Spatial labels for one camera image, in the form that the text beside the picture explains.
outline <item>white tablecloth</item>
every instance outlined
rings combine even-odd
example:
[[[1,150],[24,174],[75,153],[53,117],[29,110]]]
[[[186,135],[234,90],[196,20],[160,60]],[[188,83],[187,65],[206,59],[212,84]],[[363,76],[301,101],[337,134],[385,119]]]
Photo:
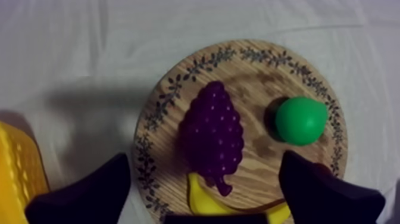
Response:
[[[0,0],[0,106],[27,118],[57,189],[130,152],[147,94],[182,58],[230,39],[274,42],[333,86],[345,179],[385,194],[379,223],[395,223],[398,12],[397,0]],[[135,184],[120,223],[151,223]]]

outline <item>plastic banana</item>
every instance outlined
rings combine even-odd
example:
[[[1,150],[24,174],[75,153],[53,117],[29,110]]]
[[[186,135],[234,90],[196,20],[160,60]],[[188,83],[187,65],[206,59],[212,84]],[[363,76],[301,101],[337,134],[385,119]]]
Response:
[[[200,184],[197,173],[189,174],[189,207],[193,214],[199,216],[217,216],[245,214],[216,200]],[[278,204],[265,211],[269,224],[281,224],[290,216],[286,202]]]

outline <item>wood grain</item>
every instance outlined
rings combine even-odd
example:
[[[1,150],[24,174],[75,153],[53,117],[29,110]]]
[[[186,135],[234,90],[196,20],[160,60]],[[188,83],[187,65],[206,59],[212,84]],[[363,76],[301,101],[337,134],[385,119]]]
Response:
[[[226,49],[234,54],[223,58],[218,52]],[[150,94],[140,116],[133,161],[143,202],[156,222],[170,212],[190,214],[186,198],[186,174],[190,170],[174,143],[178,124],[190,102],[213,80],[225,84],[240,113],[245,139],[239,169],[225,177],[233,185],[233,192],[224,198],[215,187],[209,188],[219,200],[248,209],[283,198],[277,174],[287,149],[325,164],[343,178],[347,158],[345,121],[335,93],[324,77],[302,57],[272,43],[247,40],[220,43],[174,66]],[[267,107],[277,107],[274,103],[283,97],[296,96],[311,97],[330,107],[330,121],[323,136],[306,147],[275,140],[264,125]],[[144,136],[150,145],[143,143]]]

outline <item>dark stain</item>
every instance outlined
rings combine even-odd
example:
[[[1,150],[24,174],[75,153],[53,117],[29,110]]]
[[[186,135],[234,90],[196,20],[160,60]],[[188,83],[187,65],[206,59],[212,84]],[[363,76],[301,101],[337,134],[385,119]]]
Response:
[[[276,156],[276,152],[269,147],[271,145],[271,141],[267,136],[260,136],[259,138],[253,140],[252,144],[259,157],[269,158]]]
[[[264,73],[258,73],[256,75],[257,79],[263,84],[265,85],[268,82],[274,82],[275,78],[269,74],[264,74]]]
[[[325,132],[318,139],[318,143],[322,146],[328,146],[328,137],[326,136]]]
[[[289,97],[276,98],[267,106],[267,108],[265,108],[265,128],[267,129],[268,135],[277,142],[284,142],[284,140],[279,136],[275,125],[276,112],[278,111],[278,108],[288,99]]]

